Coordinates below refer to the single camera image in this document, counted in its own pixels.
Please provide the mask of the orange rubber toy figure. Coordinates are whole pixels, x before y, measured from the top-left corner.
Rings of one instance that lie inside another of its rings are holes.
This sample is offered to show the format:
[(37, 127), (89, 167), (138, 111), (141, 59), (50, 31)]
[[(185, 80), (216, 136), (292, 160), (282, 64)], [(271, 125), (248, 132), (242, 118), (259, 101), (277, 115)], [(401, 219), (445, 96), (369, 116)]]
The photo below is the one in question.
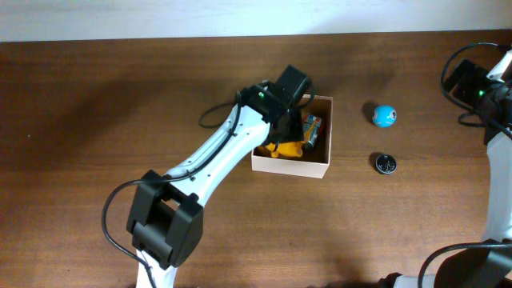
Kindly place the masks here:
[(304, 141), (284, 142), (280, 144), (270, 143), (268, 145), (259, 146), (258, 151), (272, 158), (300, 158), (303, 156), (302, 146)]

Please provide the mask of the blue toy ball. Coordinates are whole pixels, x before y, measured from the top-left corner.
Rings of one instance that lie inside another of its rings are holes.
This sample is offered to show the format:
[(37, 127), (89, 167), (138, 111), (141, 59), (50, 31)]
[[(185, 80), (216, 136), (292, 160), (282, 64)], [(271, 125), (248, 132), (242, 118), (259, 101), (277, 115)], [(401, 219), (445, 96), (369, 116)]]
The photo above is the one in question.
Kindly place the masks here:
[(387, 128), (395, 124), (397, 111), (392, 106), (377, 106), (372, 116), (373, 124), (377, 127)]

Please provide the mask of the black round disc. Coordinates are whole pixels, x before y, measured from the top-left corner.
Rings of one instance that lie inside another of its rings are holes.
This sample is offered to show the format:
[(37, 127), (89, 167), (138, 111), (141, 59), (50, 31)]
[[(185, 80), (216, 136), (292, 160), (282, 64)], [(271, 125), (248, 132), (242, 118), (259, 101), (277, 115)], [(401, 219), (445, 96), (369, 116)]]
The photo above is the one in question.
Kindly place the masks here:
[(397, 162), (389, 154), (380, 154), (375, 159), (375, 169), (380, 174), (392, 174), (397, 169)]

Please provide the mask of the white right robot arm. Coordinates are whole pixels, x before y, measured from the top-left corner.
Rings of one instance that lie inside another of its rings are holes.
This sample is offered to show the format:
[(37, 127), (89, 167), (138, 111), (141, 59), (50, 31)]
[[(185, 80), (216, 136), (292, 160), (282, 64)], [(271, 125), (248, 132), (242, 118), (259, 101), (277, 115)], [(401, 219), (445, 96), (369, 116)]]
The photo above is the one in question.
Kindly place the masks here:
[(440, 90), (450, 102), (478, 116), (490, 164), (486, 226), (480, 242), (458, 243), (433, 252), (418, 275), (389, 274), (380, 287), (509, 287), (511, 280), (511, 47), (487, 70), (463, 59), (445, 65)]

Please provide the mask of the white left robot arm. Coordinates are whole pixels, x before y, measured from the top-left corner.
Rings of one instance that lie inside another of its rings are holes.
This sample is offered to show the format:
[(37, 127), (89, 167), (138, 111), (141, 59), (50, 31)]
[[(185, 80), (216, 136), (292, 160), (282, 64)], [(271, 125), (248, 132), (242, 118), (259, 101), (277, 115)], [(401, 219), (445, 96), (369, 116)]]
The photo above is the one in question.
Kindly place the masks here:
[(301, 100), (312, 89), (306, 74), (288, 66), (276, 82), (240, 90), (224, 123), (188, 159), (164, 175), (142, 176), (126, 224), (141, 259), (138, 287), (174, 284), (177, 268), (200, 242), (214, 190), (256, 147), (299, 136)]

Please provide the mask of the pink cardboard box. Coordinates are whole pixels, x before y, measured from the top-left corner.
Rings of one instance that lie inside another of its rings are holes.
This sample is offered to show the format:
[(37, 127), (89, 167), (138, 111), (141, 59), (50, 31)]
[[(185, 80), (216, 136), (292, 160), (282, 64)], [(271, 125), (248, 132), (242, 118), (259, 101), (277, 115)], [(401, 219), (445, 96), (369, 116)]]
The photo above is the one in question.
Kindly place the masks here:
[(253, 171), (273, 174), (287, 174), (307, 178), (323, 178), (330, 166), (332, 148), (332, 117), (334, 99), (327, 96), (315, 96), (311, 104), (301, 110), (301, 116), (308, 114), (319, 116), (322, 120), (322, 132), (317, 137), (315, 146), (304, 150), (300, 158), (278, 156), (261, 152), (258, 148), (250, 154)]

